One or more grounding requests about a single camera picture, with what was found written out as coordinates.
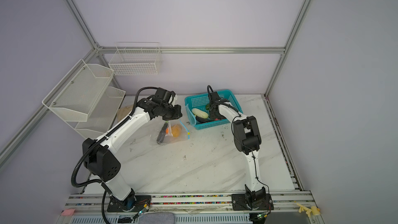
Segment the grey cloth pad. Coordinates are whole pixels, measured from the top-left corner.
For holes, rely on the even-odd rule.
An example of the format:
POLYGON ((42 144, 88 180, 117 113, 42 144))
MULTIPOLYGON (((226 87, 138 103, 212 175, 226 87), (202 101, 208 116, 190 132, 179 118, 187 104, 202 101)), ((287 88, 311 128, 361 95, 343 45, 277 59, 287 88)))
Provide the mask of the grey cloth pad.
POLYGON ((173 213, 148 213, 138 219, 139 224, 175 224, 173 213))

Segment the yellow toy mango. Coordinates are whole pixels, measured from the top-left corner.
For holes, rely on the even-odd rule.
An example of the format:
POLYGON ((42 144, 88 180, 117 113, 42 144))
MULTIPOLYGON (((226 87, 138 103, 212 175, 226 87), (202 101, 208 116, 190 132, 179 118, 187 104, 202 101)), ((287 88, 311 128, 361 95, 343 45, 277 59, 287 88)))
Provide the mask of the yellow toy mango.
POLYGON ((173 126, 171 126, 171 132, 173 137, 179 137, 181 135, 182 132, 182 126, 180 124, 175 124, 173 126))

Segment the teal plastic basket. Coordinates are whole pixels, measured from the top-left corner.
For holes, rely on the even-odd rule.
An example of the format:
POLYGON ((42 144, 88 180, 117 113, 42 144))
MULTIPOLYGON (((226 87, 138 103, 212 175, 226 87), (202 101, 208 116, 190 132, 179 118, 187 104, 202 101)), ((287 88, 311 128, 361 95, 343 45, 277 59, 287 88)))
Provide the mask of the teal plastic basket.
MULTIPOLYGON (((233 107, 232 111, 235 113, 235 115, 237 111, 239 111, 240 114, 243 113, 238 100, 231 90, 218 90, 217 94, 222 103, 233 107)), ((215 117, 214 112, 216 111, 216 107, 212 107, 208 92, 187 96, 184 100, 184 104, 189 122, 197 130, 230 123, 226 118, 215 117), (197 115, 193 112, 193 110, 200 110, 207 113, 207 122, 197 120, 197 115)))

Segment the dark toy eggplant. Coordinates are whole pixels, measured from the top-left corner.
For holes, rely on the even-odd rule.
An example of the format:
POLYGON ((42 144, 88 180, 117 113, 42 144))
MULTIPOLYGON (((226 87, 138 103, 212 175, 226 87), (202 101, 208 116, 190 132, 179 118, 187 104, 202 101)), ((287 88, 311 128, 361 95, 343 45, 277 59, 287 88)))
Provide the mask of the dark toy eggplant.
POLYGON ((169 123, 165 122, 161 128, 159 135, 157 136, 157 144, 163 144, 165 137, 167 136, 166 130, 169 128, 169 123))
POLYGON ((209 122, 213 122, 214 121, 214 120, 211 120, 209 118, 202 118, 200 116, 195 116, 195 119, 196 119, 197 123, 200 123, 200 124, 209 123, 209 122))

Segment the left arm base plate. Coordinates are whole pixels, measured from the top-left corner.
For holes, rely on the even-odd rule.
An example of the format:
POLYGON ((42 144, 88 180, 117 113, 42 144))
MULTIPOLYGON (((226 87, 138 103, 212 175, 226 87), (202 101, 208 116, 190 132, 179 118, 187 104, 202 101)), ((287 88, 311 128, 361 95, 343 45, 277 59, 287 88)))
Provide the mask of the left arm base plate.
POLYGON ((149 206, 151 203, 152 197, 150 195, 135 195, 132 197, 127 197, 125 200, 120 201, 117 198, 111 196, 110 202, 107 207, 107 212, 116 213, 116 212, 139 212, 145 206, 149 206))

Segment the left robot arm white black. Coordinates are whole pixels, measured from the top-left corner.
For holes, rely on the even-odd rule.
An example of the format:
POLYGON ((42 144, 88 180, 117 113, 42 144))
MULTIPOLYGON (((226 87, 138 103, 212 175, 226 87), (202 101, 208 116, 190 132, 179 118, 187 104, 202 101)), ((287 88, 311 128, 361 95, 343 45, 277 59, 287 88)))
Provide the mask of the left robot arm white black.
POLYGON ((132 110, 114 127, 96 139, 88 138, 83 142, 83 155, 70 179, 73 187, 98 183, 123 211, 129 212, 134 208, 135 192, 120 172, 117 152, 136 131, 154 118, 170 121, 182 117, 181 106, 175 103, 177 95, 174 91, 156 87, 152 90, 155 93, 148 97, 136 97, 132 110))

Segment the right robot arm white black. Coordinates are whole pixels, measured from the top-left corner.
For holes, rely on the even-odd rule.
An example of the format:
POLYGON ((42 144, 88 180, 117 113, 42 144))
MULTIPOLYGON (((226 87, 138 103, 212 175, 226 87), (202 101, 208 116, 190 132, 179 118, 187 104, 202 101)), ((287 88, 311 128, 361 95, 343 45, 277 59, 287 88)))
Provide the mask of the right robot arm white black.
POLYGON ((259 150, 262 140, 257 119, 243 114, 215 91, 208 91, 208 98, 210 118, 227 119, 231 124, 235 147, 246 159, 248 179, 245 184, 245 201, 249 209, 258 209, 267 203, 269 188, 261 181, 259 150))

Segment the clear zip top bag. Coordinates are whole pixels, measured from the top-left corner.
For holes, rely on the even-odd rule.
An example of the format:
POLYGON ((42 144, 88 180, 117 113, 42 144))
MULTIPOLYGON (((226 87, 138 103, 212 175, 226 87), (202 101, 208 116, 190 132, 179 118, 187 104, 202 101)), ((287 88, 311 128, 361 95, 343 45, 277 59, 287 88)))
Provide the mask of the clear zip top bag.
POLYGON ((168 145, 190 139, 191 132, 181 120, 155 120, 150 125, 150 143, 152 145, 168 145))

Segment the white mesh lower shelf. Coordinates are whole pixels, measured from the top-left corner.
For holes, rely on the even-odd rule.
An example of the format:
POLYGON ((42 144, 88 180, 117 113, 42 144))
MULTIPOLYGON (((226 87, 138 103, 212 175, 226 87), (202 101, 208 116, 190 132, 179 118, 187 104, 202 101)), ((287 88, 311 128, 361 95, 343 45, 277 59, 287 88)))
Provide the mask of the white mesh lower shelf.
POLYGON ((85 139, 104 134, 112 127, 124 97, 125 91, 107 87, 88 120, 77 123, 74 130, 85 139))

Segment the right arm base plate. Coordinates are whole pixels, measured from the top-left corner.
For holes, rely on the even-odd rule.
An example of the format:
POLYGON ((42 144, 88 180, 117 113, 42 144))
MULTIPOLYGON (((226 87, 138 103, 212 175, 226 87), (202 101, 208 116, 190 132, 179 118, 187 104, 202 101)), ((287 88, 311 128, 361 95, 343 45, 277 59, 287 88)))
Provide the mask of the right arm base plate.
POLYGON ((262 211, 274 210, 274 203, 270 194, 249 199, 245 194, 233 194, 232 207, 234 211, 262 211))

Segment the white mesh upper shelf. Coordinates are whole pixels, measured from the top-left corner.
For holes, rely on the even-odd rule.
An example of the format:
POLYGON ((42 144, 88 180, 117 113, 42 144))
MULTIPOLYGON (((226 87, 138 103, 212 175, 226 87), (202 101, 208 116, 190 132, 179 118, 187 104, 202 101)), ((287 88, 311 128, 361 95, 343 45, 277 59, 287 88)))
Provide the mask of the white mesh upper shelf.
POLYGON ((113 77, 112 69, 79 60, 42 104, 65 122, 86 122, 113 77))

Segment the white mesh shelf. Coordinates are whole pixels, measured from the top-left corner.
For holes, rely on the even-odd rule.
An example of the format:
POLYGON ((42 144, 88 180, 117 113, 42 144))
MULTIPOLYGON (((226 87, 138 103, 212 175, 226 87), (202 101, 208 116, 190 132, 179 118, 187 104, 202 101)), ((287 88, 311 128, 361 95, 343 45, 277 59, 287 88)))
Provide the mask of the white mesh shelf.
POLYGON ((79 60, 42 104, 65 122, 86 122, 113 77, 112 69, 79 60))
POLYGON ((125 91, 107 87, 88 120, 77 123, 74 130, 85 139, 104 134, 112 127, 124 97, 125 91))

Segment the pink eraser block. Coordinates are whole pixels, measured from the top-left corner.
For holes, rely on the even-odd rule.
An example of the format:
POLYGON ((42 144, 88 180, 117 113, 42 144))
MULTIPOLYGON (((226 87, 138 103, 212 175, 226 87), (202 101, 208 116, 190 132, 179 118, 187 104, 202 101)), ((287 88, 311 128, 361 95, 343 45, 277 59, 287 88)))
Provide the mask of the pink eraser block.
POLYGON ((69 209, 65 209, 65 210, 61 213, 61 216, 73 216, 74 213, 75 213, 75 209, 69 208, 69 209))

